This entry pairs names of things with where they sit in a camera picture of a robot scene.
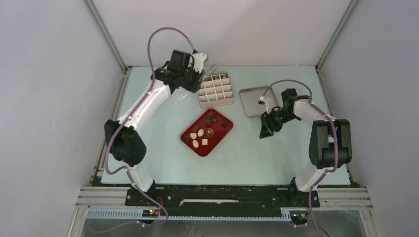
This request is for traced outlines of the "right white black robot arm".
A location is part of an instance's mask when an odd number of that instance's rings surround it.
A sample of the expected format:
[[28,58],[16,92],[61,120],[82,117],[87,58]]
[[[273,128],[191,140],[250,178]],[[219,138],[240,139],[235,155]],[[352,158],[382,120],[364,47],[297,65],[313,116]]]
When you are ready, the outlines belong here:
[[264,95],[259,104],[265,106],[260,115],[260,139],[273,136],[283,125],[294,119],[305,122],[311,128],[308,155],[310,162],[303,172],[294,178],[295,187],[287,193],[288,202],[301,206],[307,193],[317,188],[324,177],[352,159],[350,123],[336,119],[318,108],[308,95],[298,95],[295,89],[286,89],[281,94],[283,105],[273,106]]

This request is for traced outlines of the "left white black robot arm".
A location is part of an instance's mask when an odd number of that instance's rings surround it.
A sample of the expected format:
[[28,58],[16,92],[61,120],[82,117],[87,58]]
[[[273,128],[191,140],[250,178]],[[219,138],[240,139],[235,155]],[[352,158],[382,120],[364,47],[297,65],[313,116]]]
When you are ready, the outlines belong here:
[[121,164],[131,184],[139,189],[137,199],[143,205],[152,205],[156,192],[151,189],[154,180],[143,163],[147,148],[140,132],[156,109],[175,90],[182,87],[195,93],[200,89],[207,58],[205,53],[196,50],[192,53],[174,50],[170,60],[152,70],[145,91],[127,112],[117,120],[108,120],[104,125],[106,153]]

